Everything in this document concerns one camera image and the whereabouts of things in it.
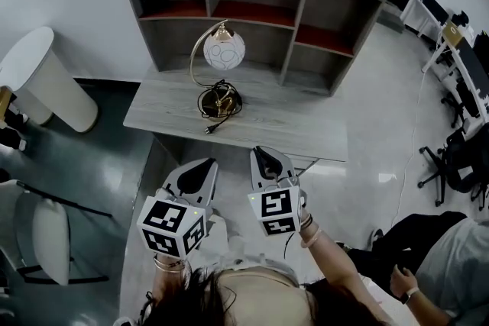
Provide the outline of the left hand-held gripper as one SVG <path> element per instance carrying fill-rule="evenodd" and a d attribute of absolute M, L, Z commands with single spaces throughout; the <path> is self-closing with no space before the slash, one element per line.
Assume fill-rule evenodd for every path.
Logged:
<path fill-rule="evenodd" d="M 137 226 L 147 249 L 187 258 L 209 234 L 219 165 L 194 160 L 173 170 L 156 195 L 146 198 Z"/>

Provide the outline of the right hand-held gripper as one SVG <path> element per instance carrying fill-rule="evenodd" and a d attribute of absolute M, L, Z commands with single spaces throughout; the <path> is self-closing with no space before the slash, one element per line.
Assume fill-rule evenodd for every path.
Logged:
<path fill-rule="evenodd" d="M 264 189 L 274 181 L 278 184 L 248 194 L 258 224 L 267 237 L 291 234 L 300 230 L 304 193 L 300 190 L 291 159 L 278 150 L 267 151 L 260 146 L 250 152 L 251 184 Z"/>

